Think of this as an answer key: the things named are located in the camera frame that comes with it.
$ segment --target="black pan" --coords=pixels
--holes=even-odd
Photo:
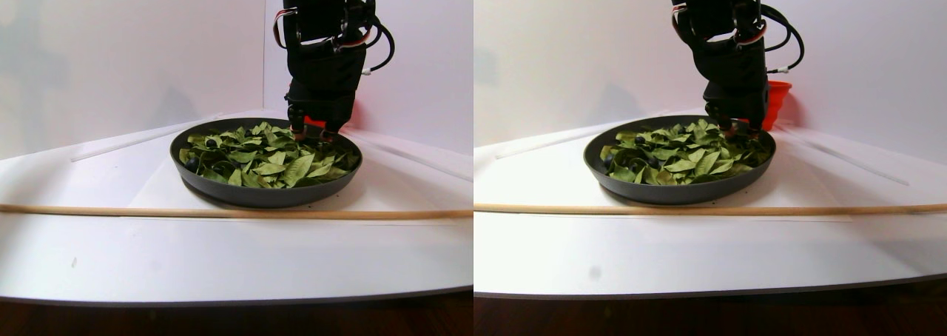
[[[708,183],[702,184],[650,185],[619,181],[605,174],[608,168],[606,168],[599,154],[601,154],[601,148],[606,146],[606,144],[616,144],[615,136],[619,132],[624,132],[625,130],[632,130],[632,132],[657,130],[661,129],[661,127],[673,127],[675,124],[687,126],[690,123],[697,122],[699,119],[707,120],[708,123],[717,124],[716,120],[708,116],[676,115],[644,119],[619,127],[613,127],[611,130],[608,130],[608,132],[603,132],[601,135],[596,136],[595,139],[585,147],[585,164],[592,170],[592,174],[595,175],[596,180],[599,180],[599,184],[612,193],[629,198],[632,201],[640,201],[640,203],[662,205],[696,204],[703,203],[704,201],[713,201],[715,198],[722,198],[748,187],[764,174],[766,168],[769,167],[772,161],[772,156],[775,156],[775,141],[772,140],[772,136],[767,132],[760,133],[760,141],[765,147],[771,147],[772,155],[770,158],[758,167],[754,167],[743,174],[724,180],[708,181]],[[747,123],[734,121],[734,124],[738,126],[739,130],[747,129]]]
[[[172,156],[172,160],[175,161],[175,167],[177,167],[178,172],[181,174],[181,179],[186,187],[204,197],[222,201],[222,203],[226,204],[251,208],[285,208],[310,204],[312,201],[331,197],[333,194],[342,190],[342,188],[345,188],[346,184],[348,184],[349,181],[352,180],[352,177],[355,176],[355,173],[358,172],[358,168],[362,166],[362,160],[359,159],[358,164],[355,164],[355,168],[352,168],[352,171],[346,176],[325,184],[298,188],[267,189],[237,187],[236,185],[222,184],[219,183],[219,181],[211,181],[187,170],[178,160],[178,151],[185,147],[185,144],[187,144],[187,136],[192,133],[207,134],[210,133],[211,130],[227,132],[227,130],[236,130],[238,127],[254,127],[263,121],[278,127],[288,127],[290,125],[288,120],[271,118],[223,119],[200,124],[185,130],[185,132],[181,132],[179,136],[175,137],[170,147],[170,155]],[[310,127],[310,129],[311,130],[307,130],[307,132],[311,134],[313,132],[318,134],[318,132],[321,131],[319,127]],[[353,153],[362,157],[362,151],[358,150],[358,146],[355,146],[355,143],[352,143],[341,135],[336,135],[332,143],[345,147],[345,149],[350,149]]]

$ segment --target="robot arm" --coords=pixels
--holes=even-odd
[[[284,97],[297,140],[305,137],[305,119],[323,126],[331,140],[351,118],[361,75],[370,75],[391,61],[395,51],[391,33],[375,15],[375,0],[283,0],[274,34],[286,49],[293,81]],[[278,22],[283,21],[280,37]],[[375,39],[369,41],[371,33]],[[365,52],[383,37],[388,58],[365,68]]]
[[[769,100],[768,73],[785,73],[799,65],[804,55],[802,38],[784,15],[760,0],[672,0],[672,25],[694,55],[697,71],[708,80],[704,90],[707,114],[732,137],[731,118],[747,119],[749,134],[761,130]],[[764,47],[767,17],[785,26],[786,38]],[[733,34],[723,41],[711,41]],[[767,71],[765,53],[784,46],[790,36],[799,44],[799,59],[792,65]]]

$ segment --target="wooden stick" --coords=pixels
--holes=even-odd
[[[308,211],[308,210],[237,210],[237,209],[160,209],[107,208],[84,206],[43,206],[0,204],[0,213],[45,215],[99,215],[99,217],[153,218],[264,218],[264,220],[332,221],[422,221],[434,218],[469,218],[473,210],[431,211]]]
[[[876,215],[926,214],[947,212],[947,204],[891,206],[825,206],[825,207],[669,207],[669,206],[548,206],[474,204],[473,210],[488,213],[569,214],[569,215]]]

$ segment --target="white backdrop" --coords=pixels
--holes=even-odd
[[[779,115],[947,164],[943,0],[764,0],[806,42]],[[670,0],[476,0],[476,143],[703,106]],[[784,32],[768,34],[775,43]],[[795,59],[771,53],[771,67]]]
[[[388,66],[363,76],[350,127],[473,155],[473,0],[377,0],[397,46]],[[282,0],[266,0],[267,31]],[[285,50],[266,39],[267,109],[286,110]],[[385,41],[366,64],[388,55]]]
[[[265,0],[0,0],[0,159],[260,108]]]

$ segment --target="black cable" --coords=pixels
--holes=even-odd
[[[775,22],[778,22],[780,25],[785,26],[786,28],[786,41],[779,43],[779,45],[774,46],[774,49],[784,46],[789,39],[789,36],[792,35],[795,37],[795,42],[799,45],[799,56],[795,59],[795,62],[792,62],[791,65],[786,67],[786,70],[794,69],[795,66],[798,66],[802,62],[802,58],[806,55],[806,45],[802,42],[802,36],[799,35],[799,32],[795,30],[795,27],[789,24],[788,19],[782,13],[779,13],[775,8],[769,7],[769,5],[761,4],[762,15],[772,19]],[[777,73],[778,70],[770,70],[767,73]]]
[[[776,45],[774,45],[774,46],[772,46],[772,47],[768,47],[768,48],[766,49],[766,51],[767,51],[767,52],[770,52],[770,51],[772,51],[772,50],[778,50],[779,48],[781,48],[781,47],[783,47],[783,46],[786,46],[786,44],[789,43],[789,39],[791,39],[791,38],[792,38],[792,33],[789,31],[789,28],[786,28],[786,38],[782,39],[782,42],[779,42],[778,44],[776,44]]]
[[[382,39],[382,36],[384,36],[384,35],[382,34],[381,28],[379,28],[378,34],[375,34],[375,38],[373,38],[372,41],[368,43],[368,47],[366,47],[366,48],[369,48],[369,47],[374,46],[376,42],[378,42],[380,39]]]
[[[379,21],[378,17],[375,17],[375,27],[382,31],[382,34],[385,34],[385,39],[388,39],[388,57],[385,58],[382,63],[379,63],[377,66],[370,68],[368,71],[378,71],[379,68],[387,65],[393,56],[395,56],[395,38],[392,37],[391,32],[388,31],[388,28],[385,25],[382,25],[382,22]]]

